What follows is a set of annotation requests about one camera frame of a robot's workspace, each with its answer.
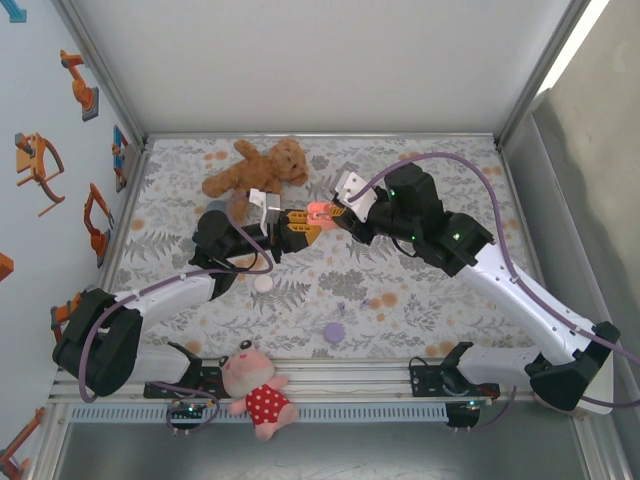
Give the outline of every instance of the white wall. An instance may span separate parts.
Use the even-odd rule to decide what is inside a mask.
[[[569,0],[74,3],[149,132],[497,132]]]
[[[0,448],[49,394],[56,369],[50,308],[97,282],[96,256],[83,224],[89,182],[116,219],[126,194],[116,194],[114,186],[113,110],[102,95],[99,116],[82,122],[71,75],[60,65],[60,49],[76,53],[71,37],[51,2],[19,4],[27,9],[27,23],[10,24],[0,11],[0,252],[15,262],[15,271],[0,282]],[[95,86],[85,67],[79,71]],[[33,181],[16,186],[26,176],[16,173],[18,132],[48,138],[66,169],[50,183],[64,202],[41,218],[38,213],[49,204],[43,191]],[[50,157],[45,163],[53,171]],[[101,230],[108,227],[99,208],[92,218]]]

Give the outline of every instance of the table surface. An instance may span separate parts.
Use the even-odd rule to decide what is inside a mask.
[[[202,181],[241,159],[234,140],[154,143],[114,291],[142,288],[187,267],[193,230],[212,200],[202,193]],[[251,141],[266,151],[276,139]],[[310,179],[302,187],[284,186],[284,208],[329,201],[332,184],[345,170],[368,179],[399,158],[431,151],[472,160],[496,189],[509,250],[528,270],[513,195],[492,138],[308,137],[300,143],[307,152]],[[446,209],[472,215],[495,234],[489,196],[473,173],[445,159],[421,166],[434,176]],[[252,207],[249,222],[257,221],[258,213]],[[247,257],[235,263],[248,266],[249,261]],[[262,267],[264,260],[259,259],[255,268]],[[225,295],[164,321],[143,341],[176,341],[205,358],[233,353],[245,339],[274,358],[441,357],[459,341],[499,347],[531,344],[525,332],[485,298],[422,260],[398,253],[387,238],[376,238],[367,247],[344,231],[323,232],[312,247],[283,256],[271,276],[274,288],[260,294],[251,276],[240,275]],[[322,335],[331,322],[345,328],[346,336],[337,345]]]

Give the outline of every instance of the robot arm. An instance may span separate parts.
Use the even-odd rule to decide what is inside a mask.
[[[484,348],[458,344],[443,362],[448,388],[464,391],[469,384],[530,385],[548,404],[561,410],[576,408],[585,390],[607,360],[610,350],[559,323],[511,278],[493,236],[462,213],[444,210],[433,178],[408,164],[385,176],[386,190],[375,187],[355,201],[350,198],[366,182],[345,172],[336,185],[335,201],[346,209],[334,221],[356,241],[370,244],[376,235],[410,242],[417,257],[462,279],[491,300],[527,331],[530,348]],[[608,322],[594,325],[572,312],[523,270],[519,279],[544,303],[561,312],[577,328],[615,343],[618,330]],[[607,386],[610,401],[612,386]]]
[[[276,263],[283,253],[298,252],[312,244],[322,229],[306,225],[302,211],[279,209],[279,197],[257,191],[251,201],[265,212],[260,224],[243,230],[265,251],[271,251]],[[255,249],[229,223],[221,211],[206,212],[193,236],[195,255],[191,271],[175,282],[161,282],[141,293],[138,290],[109,294],[96,289],[87,292],[69,317],[69,323],[53,351],[53,360],[76,378],[80,371],[82,349],[98,318],[117,302],[134,300],[115,310],[91,343],[87,360],[86,384],[98,396],[111,395],[127,382],[162,381],[185,388],[200,386],[202,360],[182,346],[142,345],[143,334],[162,320],[186,308],[214,300],[233,284],[239,269],[229,259],[255,253]],[[192,275],[193,271],[203,272]]]
[[[516,285],[505,268],[505,259],[493,236],[466,214],[444,210],[433,178],[415,165],[406,165],[385,177],[386,190],[375,187],[356,201],[350,198],[366,182],[345,172],[336,186],[334,221],[352,237],[370,244],[376,235],[411,242],[416,256],[459,277],[489,298],[518,322],[536,343],[530,348],[484,348],[470,342],[458,344],[443,362],[442,378],[448,390],[460,392],[469,385],[492,382],[530,385],[548,404],[566,411],[575,409],[609,357],[610,350],[577,335],[558,323]],[[306,225],[301,211],[281,211],[276,196],[252,191],[250,200],[263,208],[260,224],[243,227],[279,263],[282,253],[306,248],[321,229]],[[135,300],[116,310],[91,345],[87,385],[99,396],[110,395],[128,381],[164,381],[198,388],[201,359],[170,343],[162,347],[140,345],[142,333],[180,310],[213,300],[226,292],[237,270],[228,259],[254,253],[255,249],[230,224],[223,212],[205,213],[193,237],[194,268],[228,268],[210,275],[181,275],[181,280],[152,292],[121,292],[109,295],[88,292],[73,312],[62,339],[54,350],[54,361],[78,376],[79,358],[88,331],[105,309],[130,296]],[[578,328],[615,343],[618,330],[608,322],[594,325],[571,312],[531,279],[516,269],[519,278],[556,311],[568,316]],[[607,398],[612,395],[606,387]]]

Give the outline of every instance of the small purple object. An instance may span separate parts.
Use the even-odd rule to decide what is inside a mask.
[[[344,336],[345,331],[341,323],[330,323],[324,327],[324,339],[333,345],[340,343]]]

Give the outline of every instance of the pink plush toy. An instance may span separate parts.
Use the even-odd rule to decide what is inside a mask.
[[[240,344],[240,353],[220,359],[222,383],[232,398],[231,415],[249,412],[258,440],[269,440],[277,430],[298,418],[298,409],[278,390],[289,381],[275,376],[273,363],[259,353],[249,340]]]

